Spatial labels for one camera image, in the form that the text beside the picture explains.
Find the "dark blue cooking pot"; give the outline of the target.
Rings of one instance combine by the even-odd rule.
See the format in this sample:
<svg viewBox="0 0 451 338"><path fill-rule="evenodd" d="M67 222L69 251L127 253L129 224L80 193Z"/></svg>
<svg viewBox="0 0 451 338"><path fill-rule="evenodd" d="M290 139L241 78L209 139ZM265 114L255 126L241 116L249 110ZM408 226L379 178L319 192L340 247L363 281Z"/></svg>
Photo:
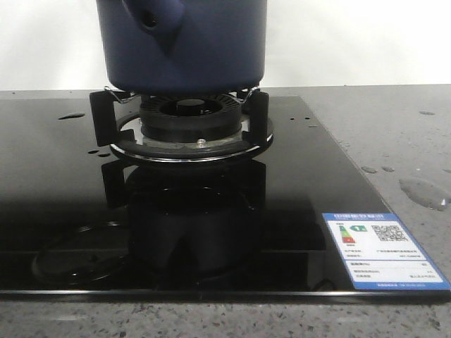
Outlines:
<svg viewBox="0 0 451 338"><path fill-rule="evenodd" d="M264 75L266 1L97 1L109 82L140 94L217 94Z"/></svg>

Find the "black metal pot support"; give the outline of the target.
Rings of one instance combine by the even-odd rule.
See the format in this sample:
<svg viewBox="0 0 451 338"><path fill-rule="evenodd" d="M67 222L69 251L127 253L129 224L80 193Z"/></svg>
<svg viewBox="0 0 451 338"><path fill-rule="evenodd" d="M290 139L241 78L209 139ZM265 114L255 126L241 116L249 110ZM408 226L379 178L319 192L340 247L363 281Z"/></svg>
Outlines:
<svg viewBox="0 0 451 338"><path fill-rule="evenodd" d="M270 147L273 126L268 116L269 95L255 87L238 91L231 97L241 106L241 128L217 140L163 142L146 137L142 131L140 105L155 96L140 95L137 111L116 117L115 104L129 104L135 95L105 88L89 96L97 144L109 146L118 157L150 163L213 163L232 158L253 157Z"/></svg>

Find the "black round gas burner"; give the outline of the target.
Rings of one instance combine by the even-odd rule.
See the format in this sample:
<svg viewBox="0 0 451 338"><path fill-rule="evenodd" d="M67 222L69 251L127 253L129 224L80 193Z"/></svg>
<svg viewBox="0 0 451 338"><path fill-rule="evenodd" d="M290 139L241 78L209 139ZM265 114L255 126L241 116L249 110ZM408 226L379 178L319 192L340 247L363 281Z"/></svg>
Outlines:
<svg viewBox="0 0 451 338"><path fill-rule="evenodd" d="M155 96L140 105L142 133L163 142L228 137L240 130L241 117L239 103L225 94Z"/></svg>

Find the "black glass gas cooktop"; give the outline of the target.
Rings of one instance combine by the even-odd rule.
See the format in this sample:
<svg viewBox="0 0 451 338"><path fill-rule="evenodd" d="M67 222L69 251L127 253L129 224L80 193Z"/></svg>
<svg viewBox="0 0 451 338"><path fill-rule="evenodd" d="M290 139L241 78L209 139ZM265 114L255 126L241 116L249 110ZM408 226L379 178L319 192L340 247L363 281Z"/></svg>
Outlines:
<svg viewBox="0 0 451 338"><path fill-rule="evenodd" d="M393 212L300 98L270 107L262 155L173 170L97 147L86 99L3 100L1 297L448 302L354 288L323 214Z"/></svg>

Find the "blue white energy label sticker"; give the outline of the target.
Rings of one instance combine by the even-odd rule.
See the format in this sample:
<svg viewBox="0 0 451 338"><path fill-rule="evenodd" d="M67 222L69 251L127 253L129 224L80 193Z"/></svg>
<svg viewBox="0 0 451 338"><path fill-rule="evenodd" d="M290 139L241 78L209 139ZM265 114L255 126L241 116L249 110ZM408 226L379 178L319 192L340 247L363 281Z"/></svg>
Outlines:
<svg viewBox="0 0 451 338"><path fill-rule="evenodd" d="M450 283L393 213L324 213L355 289L449 291Z"/></svg>

